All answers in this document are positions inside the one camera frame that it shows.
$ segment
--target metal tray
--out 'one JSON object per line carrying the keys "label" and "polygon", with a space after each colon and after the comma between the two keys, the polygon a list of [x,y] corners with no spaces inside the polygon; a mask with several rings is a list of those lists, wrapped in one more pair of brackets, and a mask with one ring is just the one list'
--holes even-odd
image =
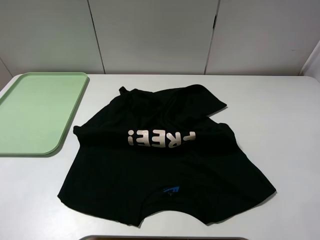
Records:
{"label": "metal tray", "polygon": [[88,81],[82,72],[21,75],[0,98],[0,156],[56,150]]}

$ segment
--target tray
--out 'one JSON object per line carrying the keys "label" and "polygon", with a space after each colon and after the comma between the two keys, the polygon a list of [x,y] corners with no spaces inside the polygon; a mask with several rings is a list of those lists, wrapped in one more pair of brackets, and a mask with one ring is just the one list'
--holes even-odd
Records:
{"label": "tray", "polygon": [[56,150],[88,81],[82,72],[21,75],[0,98],[0,156]]}

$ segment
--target t-shirt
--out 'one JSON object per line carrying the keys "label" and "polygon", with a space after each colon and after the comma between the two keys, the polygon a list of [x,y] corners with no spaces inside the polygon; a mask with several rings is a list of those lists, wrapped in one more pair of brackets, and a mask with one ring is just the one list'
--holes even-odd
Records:
{"label": "t-shirt", "polygon": [[120,95],[83,126],[58,194],[69,208],[139,226],[159,211],[204,224],[246,211],[276,189],[208,115],[227,105],[202,85]]}

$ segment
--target table surface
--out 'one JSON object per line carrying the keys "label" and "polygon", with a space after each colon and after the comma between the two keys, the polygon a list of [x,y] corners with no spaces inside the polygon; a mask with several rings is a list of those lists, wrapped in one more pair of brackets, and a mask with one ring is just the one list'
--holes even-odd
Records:
{"label": "table surface", "polygon": [[[60,152],[51,157],[0,157],[0,239],[78,240],[86,236],[320,238],[320,83],[301,76],[88,75],[88,87]],[[18,76],[0,92],[0,96]],[[57,194],[79,149],[81,126],[119,95],[119,88],[159,91],[201,84],[228,108],[227,123],[248,158],[277,194],[222,223],[204,225],[163,211],[141,227],[74,211]]]}

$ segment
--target cabinet door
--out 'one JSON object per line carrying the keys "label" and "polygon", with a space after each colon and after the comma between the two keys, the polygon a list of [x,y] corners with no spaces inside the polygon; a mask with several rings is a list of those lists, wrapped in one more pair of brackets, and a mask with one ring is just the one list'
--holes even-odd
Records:
{"label": "cabinet door", "polygon": [[89,0],[106,73],[204,74],[218,0]]}
{"label": "cabinet door", "polygon": [[10,72],[7,70],[6,66],[0,59],[0,91],[11,79],[12,79],[12,76]]}
{"label": "cabinet door", "polygon": [[206,74],[298,75],[319,29],[320,0],[222,0]]}
{"label": "cabinet door", "polygon": [[2,0],[0,56],[12,75],[104,73],[86,0]]}

